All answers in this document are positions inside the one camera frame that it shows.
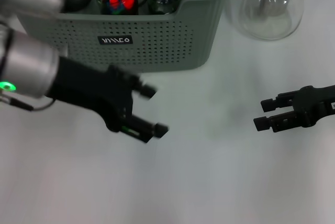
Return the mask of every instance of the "white surface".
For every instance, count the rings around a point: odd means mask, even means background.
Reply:
[[[333,0],[306,0],[298,30],[273,42],[235,27],[230,0],[209,61],[146,74],[160,88],[135,113],[171,127],[145,145],[95,113],[1,105],[0,223],[333,224],[335,117],[257,132],[260,101],[335,83]]]

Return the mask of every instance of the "gray perforated basket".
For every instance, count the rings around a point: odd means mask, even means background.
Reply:
[[[56,20],[19,16],[26,32],[96,69],[110,64],[134,72],[177,71],[203,65],[210,54],[225,0],[182,0],[169,15],[106,16],[92,0]],[[101,45],[98,37],[131,36],[132,44]]]

